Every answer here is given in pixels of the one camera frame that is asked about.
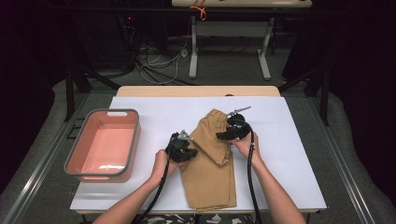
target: fabric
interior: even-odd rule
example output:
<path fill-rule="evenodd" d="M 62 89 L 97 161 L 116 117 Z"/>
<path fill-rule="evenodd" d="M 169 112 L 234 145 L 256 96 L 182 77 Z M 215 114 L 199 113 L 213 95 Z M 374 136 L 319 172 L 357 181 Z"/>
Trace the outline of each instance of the fabric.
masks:
<path fill-rule="evenodd" d="M 226 120 L 213 109 L 199 121 L 190 144 L 198 154 L 180 167 L 189 206 L 198 212 L 236 206 L 233 153 L 227 141 L 216 137 L 226 131 Z"/>

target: white tabletop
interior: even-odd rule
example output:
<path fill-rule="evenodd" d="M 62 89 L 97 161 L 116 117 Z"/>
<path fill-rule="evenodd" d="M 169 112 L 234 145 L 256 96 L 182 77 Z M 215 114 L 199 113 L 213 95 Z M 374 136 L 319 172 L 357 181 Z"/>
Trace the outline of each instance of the white tabletop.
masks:
<path fill-rule="evenodd" d="M 267 166 L 301 211 L 326 209 L 318 182 L 306 157 L 300 136 L 283 97 L 114 97 L 110 108 L 133 108 L 140 115 L 141 134 L 134 158 L 131 179 L 125 183 L 80 183 L 70 209 L 80 213 L 105 211 L 148 177 L 154 155 L 165 148 L 172 133 L 191 133 L 198 121 L 211 109 L 229 113 L 251 106 L 242 112 L 260 137 L 261 154 Z M 226 213 L 253 212 L 248 189 L 247 160 L 232 147 L 237 206 L 215 211 Z M 253 172 L 253 184 L 261 210 L 268 206 Z M 142 210 L 151 202 L 155 192 Z M 166 179 L 152 213 L 194 213 L 190 209 L 177 171 Z"/>
<path fill-rule="evenodd" d="M 172 0 L 174 7 L 190 7 L 195 0 Z M 310 0 L 205 0 L 203 7 L 311 7 Z"/>

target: tan pants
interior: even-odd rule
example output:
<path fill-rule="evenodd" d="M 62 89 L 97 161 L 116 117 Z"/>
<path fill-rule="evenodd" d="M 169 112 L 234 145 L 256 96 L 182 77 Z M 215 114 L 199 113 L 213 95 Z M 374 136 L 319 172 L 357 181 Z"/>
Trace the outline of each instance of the tan pants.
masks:
<path fill-rule="evenodd" d="M 180 167 L 189 206 L 198 212 L 236 206 L 233 153 L 227 141 L 216 137 L 226 131 L 226 120 L 213 109 L 199 121 L 189 146 L 198 154 Z"/>

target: plastic tray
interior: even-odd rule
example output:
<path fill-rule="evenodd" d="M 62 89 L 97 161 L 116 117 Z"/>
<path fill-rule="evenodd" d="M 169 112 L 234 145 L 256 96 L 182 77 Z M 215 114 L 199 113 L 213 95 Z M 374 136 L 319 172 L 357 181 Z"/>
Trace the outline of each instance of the plastic tray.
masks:
<path fill-rule="evenodd" d="M 81 182 L 125 182 L 131 177 L 140 134 L 132 109 L 97 109 L 86 118 L 64 164 Z"/>

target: table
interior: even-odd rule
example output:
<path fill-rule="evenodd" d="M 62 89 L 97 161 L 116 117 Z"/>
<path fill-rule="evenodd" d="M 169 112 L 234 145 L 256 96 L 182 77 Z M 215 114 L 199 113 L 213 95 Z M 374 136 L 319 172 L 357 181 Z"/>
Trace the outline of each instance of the table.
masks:
<path fill-rule="evenodd" d="M 196 119 L 204 116 L 207 109 L 213 105 L 228 111 L 237 109 L 235 107 L 238 106 L 244 107 L 242 104 L 252 104 L 252 108 L 256 108 L 247 110 L 244 116 L 251 120 L 250 125 L 256 129 L 258 135 L 268 138 L 265 144 L 261 143 L 262 155 L 274 176 L 299 209 L 309 213 L 326 209 L 327 206 L 304 153 L 286 102 L 279 96 L 275 87 L 122 87 L 113 98 L 110 108 L 126 108 L 131 104 L 140 113 L 142 127 L 131 179 L 125 183 L 80 183 L 71 210 L 81 214 L 107 210 L 109 206 L 145 181 L 151 171 L 155 152 L 167 145 L 170 134 L 181 129 L 190 132 L 194 126 L 196 127 L 198 121 Z M 246 180 L 246 159 L 236 151 L 236 148 L 232 150 L 237 206 L 210 211 L 210 213 L 253 213 L 254 211 Z M 267 211 L 268 206 L 255 175 L 253 184 L 260 210 Z M 149 198 L 143 205 L 142 211 L 147 208 L 150 201 Z M 177 171 L 166 180 L 160 199 L 151 210 L 151 214 L 195 213 L 195 210 L 188 207 L 180 174 Z"/>
<path fill-rule="evenodd" d="M 192 5 L 199 7 L 300 7 L 308 8 L 312 6 L 310 0 L 172 0 L 173 7 L 191 7 Z M 263 37 L 262 48 L 257 50 L 260 66 L 262 68 L 262 76 L 264 80 L 270 80 L 271 75 L 265 60 L 265 52 L 267 51 L 268 42 L 271 35 L 269 22 L 263 21 L 196 21 L 195 17 L 191 17 L 191 63 L 190 78 L 196 78 L 198 64 L 198 48 L 196 47 L 196 36 L 251 36 Z"/>

